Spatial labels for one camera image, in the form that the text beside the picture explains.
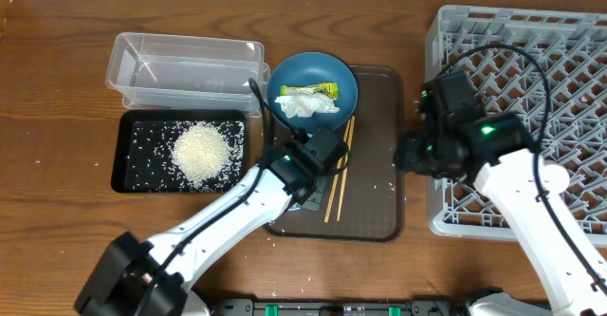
green indicator light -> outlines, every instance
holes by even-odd
[[[481,132],[483,133],[483,135],[488,135],[488,134],[490,134],[493,131],[495,131],[495,128],[491,127],[491,126],[483,126],[481,128]]]

white plastic basket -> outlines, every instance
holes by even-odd
[[[426,37],[426,81],[466,50],[518,46],[546,71],[553,110],[543,155],[565,166],[563,200],[596,246],[607,246],[607,15],[445,6]],[[545,93],[524,58],[495,50],[460,61],[489,113],[513,111],[537,137]],[[428,180],[428,218],[438,235],[514,240],[491,201],[447,179]]]

blue plate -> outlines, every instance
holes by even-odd
[[[281,110],[276,97],[281,94],[281,86],[307,86],[319,83],[338,83],[340,95],[335,99],[338,113],[314,113],[310,118],[293,117],[288,119]],[[302,127],[308,134],[325,126],[335,130],[344,124],[357,106],[359,88],[354,74],[339,59],[319,53],[306,52],[291,56],[276,67],[267,83],[267,103],[294,127]]]

green snack wrapper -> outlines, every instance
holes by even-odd
[[[281,96],[294,95],[298,93],[314,94],[322,93],[331,99],[337,99],[340,95],[340,89],[337,83],[311,84],[306,87],[281,86]]]

white napkin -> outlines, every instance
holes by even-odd
[[[337,113],[340,108],[333,104],[333,100],[322,93],[295,94],[277,97],[275,102],[281,105],[287,118],[312,117],[314,112]]]

